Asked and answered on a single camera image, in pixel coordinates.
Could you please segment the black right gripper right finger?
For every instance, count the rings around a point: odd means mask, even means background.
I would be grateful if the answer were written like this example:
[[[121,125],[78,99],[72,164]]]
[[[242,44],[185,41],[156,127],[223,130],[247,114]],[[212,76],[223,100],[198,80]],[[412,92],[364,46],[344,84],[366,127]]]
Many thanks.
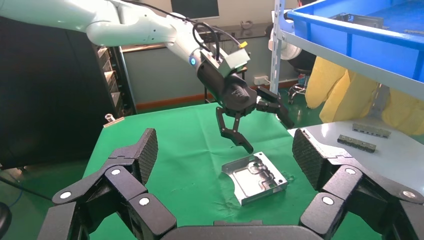
[[[293,157],[317,191],[299,224],[331,239],[347,213],[361,217],[384,240],[424,237],[424,197],[361,165],[346,150],[294,132]]]

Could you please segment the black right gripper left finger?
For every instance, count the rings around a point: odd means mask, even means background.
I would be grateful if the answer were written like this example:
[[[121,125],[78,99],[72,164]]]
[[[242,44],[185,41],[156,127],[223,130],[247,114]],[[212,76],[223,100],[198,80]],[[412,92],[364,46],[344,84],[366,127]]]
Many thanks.
[[[87,240],[113,214],[138,240],[161,239],[177,220],[146,187],[157,155],[153,128],[135,144],[115,149],[99,170],[53,196],[38,239]]]

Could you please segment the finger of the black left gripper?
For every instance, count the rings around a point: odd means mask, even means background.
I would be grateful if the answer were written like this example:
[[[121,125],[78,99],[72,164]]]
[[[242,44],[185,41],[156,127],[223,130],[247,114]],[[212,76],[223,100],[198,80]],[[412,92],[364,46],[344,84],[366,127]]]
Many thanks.
[[[256,89],[257,96],[260,100],[256,103],[256,110],[276,114],[281,124],[286,129],[292,129],[294,122],[289,116],[289,110],[284,106],[281,96],[273,93],[267,88],[258,86]]]
[[[225,108],[217,107],[215,113],[220,135],[223,138],[231,140],[234,145],[242,146],[249,154],[252,154],[254,151],[253,146],[244,137],[244,135],[238,131],[242,115],[239,112],[235,114],[233,127],[230,129],[226,127],[225,120],[223,117],[223,114],[225,113]]]

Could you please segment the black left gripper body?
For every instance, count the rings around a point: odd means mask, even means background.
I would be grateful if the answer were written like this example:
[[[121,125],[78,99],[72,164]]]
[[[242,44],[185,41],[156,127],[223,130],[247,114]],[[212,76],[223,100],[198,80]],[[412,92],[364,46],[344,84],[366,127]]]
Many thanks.
[[[225,114],[246,116],[257,104],[257,92],[236,73],[223,77],[208,61],[203,61],[197,70],[197,77],[213,95]]]

